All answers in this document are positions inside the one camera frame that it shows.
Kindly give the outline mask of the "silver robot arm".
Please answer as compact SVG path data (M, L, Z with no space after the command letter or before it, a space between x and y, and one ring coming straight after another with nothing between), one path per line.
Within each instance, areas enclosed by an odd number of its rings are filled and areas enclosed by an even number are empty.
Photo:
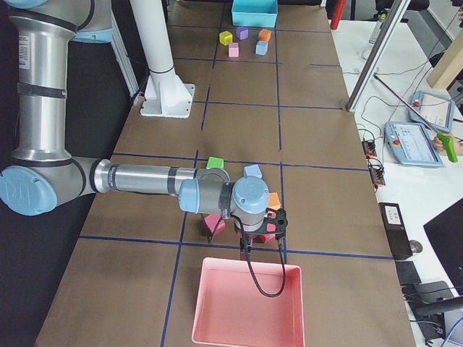
M167 194L185 212L220 215L240 232L266 233L269 193L259 177L232 181L222 168L123 165L66 151L68 44L111 40L110 1L9 1L8 7L19 33L19 145L1 172L1 200L11 210L40 215L110 191Z

